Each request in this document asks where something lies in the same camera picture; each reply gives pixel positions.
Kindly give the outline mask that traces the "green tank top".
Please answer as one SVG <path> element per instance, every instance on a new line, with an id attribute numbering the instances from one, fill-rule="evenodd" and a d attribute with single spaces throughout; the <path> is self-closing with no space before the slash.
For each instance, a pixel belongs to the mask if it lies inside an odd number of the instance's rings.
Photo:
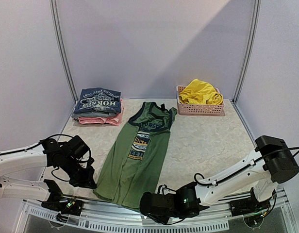
<path id="1" fill-rule="evenodd" d="M 143 194 L 156 190 L 176 115 L 174 107 L 142 104 L 108 152 L 93 190 L 97 198 L 139 210 Z"/>

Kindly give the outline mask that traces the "yellow garment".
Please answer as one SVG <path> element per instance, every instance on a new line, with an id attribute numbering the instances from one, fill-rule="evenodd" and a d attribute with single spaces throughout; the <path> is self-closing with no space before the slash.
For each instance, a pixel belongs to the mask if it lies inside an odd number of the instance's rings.
<path id="1" fill-rule="evenodd" d="M 205 81 L 194 79 L 179 93 L 181 104 L 221 105 L 223 95 Z"/>

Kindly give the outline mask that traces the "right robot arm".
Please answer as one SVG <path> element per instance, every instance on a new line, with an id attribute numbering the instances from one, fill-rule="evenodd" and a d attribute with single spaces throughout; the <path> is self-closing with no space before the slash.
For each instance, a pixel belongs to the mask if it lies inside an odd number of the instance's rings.
<path id="1" fill-rule="evenodd" d="M 269 212 L 276 187 L 299 173 L 292 154 L 293 150 L 299 153 L 299 147 L 290 148 L 283 139 L 267 135 L 258 137 L 255 144 L 256 148 L 240 162 L 210 178 L 196 173 L 193 182 L 168 194 L 145 192 L 139 204 L 141 214 L 164 225 L 171 217 L 193 218 L 250 184 L 254 184 L 250 197 L 230 202 L 232 215 L 258 213 L 263 209 Z"/>

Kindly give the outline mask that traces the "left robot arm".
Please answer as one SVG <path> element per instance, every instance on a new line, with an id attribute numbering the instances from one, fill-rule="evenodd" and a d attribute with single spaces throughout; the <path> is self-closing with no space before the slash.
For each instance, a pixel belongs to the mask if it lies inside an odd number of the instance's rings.
<path id="1" fill-rule="evenodd" d="M 0 151 L 0 199 L 33 199 L 48 202 L 61 211 L 66 207 L 66 199 L 55 181 L 28 181 L 8 175 L 29 168 L 52 167 L 65 172 L 71 186 L 95 189 L 93 162 L 90 148 L 78 135 L 63 142 L 52 135 L 31 146 Z"/>

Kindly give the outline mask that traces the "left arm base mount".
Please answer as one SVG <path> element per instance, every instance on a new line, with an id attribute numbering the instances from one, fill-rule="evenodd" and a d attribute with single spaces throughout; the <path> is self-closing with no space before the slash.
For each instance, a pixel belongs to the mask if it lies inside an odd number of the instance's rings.
<path id="1" fill-rule="evenodd" d="M 75 197 L 65 198 L 60 187 L 53 180 L 45 179 L 44 183 L 50 193 L 46 201 L 41 202 L 43 208 L 56 211 L 56 221 L 67 223 L 69 216 L 80 216 L 84 202 Z"/>

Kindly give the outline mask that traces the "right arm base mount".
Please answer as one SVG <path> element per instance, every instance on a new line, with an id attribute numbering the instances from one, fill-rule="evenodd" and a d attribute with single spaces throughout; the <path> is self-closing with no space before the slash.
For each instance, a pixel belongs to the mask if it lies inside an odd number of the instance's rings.
<path id="1" fill-rule="evenodd" d="M 276 199 L 277 193 L 273 190 L 270 198 L 259 202 L 251 188 L 248 198 L 230 201 L 229 206 L 232 216 L 243 216 L 243 221 L 248 227 L 258 228 L 273 211 Z"/>

